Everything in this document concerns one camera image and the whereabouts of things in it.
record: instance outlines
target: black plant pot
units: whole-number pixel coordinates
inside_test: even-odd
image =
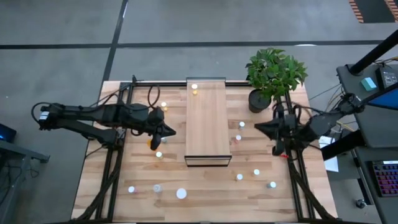
[[[271,104],[271,99],[264,99],[261,90],[253,90],[249,94],[249,110],[253,113],[260,113]]]

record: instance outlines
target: gray floor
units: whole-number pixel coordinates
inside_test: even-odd
[[[0,45],[111,43],[122,0],[0,0]],[[119,43],[189,41],[380,40],[397,24],[360,24],[348,0],[130,0]],[[305,62],[308,97],[338,83],[335,68],[374,45],[281,47]],[[117,49],[110,80],[244,79],[258,47]],[[87,141],[64,131],[38,131],[30,117],[40,101],[89,105],[97,100],[109,49],[0,50],[0,123],[18,130],[16,143],[51,155],[27,177],[16,223],[70,218]],[[398,48],[385,57],[397,55]],[[325,109],[333,91],[310,100]],[[358,184],[330,176],[340,218],[379,223],[373,206],[354,207]]]

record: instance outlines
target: wooden board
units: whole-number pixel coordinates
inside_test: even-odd
[[[187,165],[227,166],[231,152],[225,82],[193,80],[187,84]],[[198,87],[196,95],[193,94],[192,84]]]
[[[104,82],[102,95],[119,88],[119,82]],[[133,102],[147,104],[148,88],[135,88]],[[165,101],[168,111],[165,122],[177,135],[168,138],[159,146],[164,153],[160,161],[147,145],[146,135],[127,136],[124,148],[122,171],[114,211],[115,222],[276,222],[297,221],[287,161],[272,156],[274,141],[254,129],[254,123],[272,118],[270,107],[259,114],[248,109],[250,88],[227,87],[226,107],[228,137],[242,135],[239,144],[230,146],[233,158],[228,167],[187,167],[184,162],[186,143],[187,89],[185,87],[162,88],[158,105]],[[308,106],[304,87],[291,93],[292,101]],[[308,115],[302,113],[302,122]],[[238,123],[246,126],[238,130]],[[98,148],[91,142],[88,152]],[[92,154],[83,166],[72,218],[78,217],[98,193],[105,162],[106,151]],[[336,216],[336,208],[328,177],[319,150],[309,147],[303,153],[310,188],[329,213]],[[260,175],[252,175],[254,169]],[[243,174],[242,181],[235,181],[236,174]],[[270,181],[276,189],[267,189]],[[154,184],[163,186],[163,193],[153,192]],[[136,194],[129,194],[129,186],[135,186]],[[178,188],[187,190],[187,198],[178,200]],[[300,194],[305,210],[303,193]]]

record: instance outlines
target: wooden table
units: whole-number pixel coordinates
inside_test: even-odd
[[[101,97],[117,90],[119,84],[104,82]],[[148,89],[134,88],[132,102],[147,105]],[[272,105],[259,114],[250,112],[248,95],[251,90],[248,87],[226,88],[229,137],[232,139],[237,134],[243,137],[238,144],[230,145],[233,157],[229,166],[187,167],[184,161],[187,87],[162,87],[157,104],[160,106],[161,102],[167,102],[165,122],[176,130],[177,135],[169,137],[167,143],[159,146],[158,151],[164,153],[164,158],[158,160],[155,151],[147,145],[149,136],[134,137],[128,132],[114,222],[297,221],[287,161],[283,157],[272,156],[274,141],[254,129],[254,123],[272,119]],[[156,90],[152,91],[152,100],[156,94]],[[308,106],[304,86],[298,86],[290,94],[293,102]],[[114,103],[116,98],[112,100],[108,103]],[[302,122],[306,120],[308,115],[302,113]],[[238,130],[240,121],[246,123],[243,130]],[[99,146],[95,141],[90,142],[87,153]],[[304,150],[303,157],[311,190],[328,212],[336,217],[321,152],[309,147]],[[72,218],[81,215],[98,193],[105,158],[106,150],[102,149],[86,159]],[[252,175],[254,169],[260,170],[259,176]],[[243,174],[244,179],[236,181],[237,174]],[[276,182],[276,189],[266,187],[271,181]],[[160,195],[152,190],[154,184],[163,187]],[[130,194],[127,190],[129,186],[135,186],[137,193]],[[176,198],[179,188],[187,190],[186,199]],[[301,190],[300,198],[307,214]],[[108,211],[108,199],[109,196],[105,198],[103,216]]]

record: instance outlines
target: keyboard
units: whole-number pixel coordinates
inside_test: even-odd
[[[398,161],[372,161],[381,197],[398,196]]]

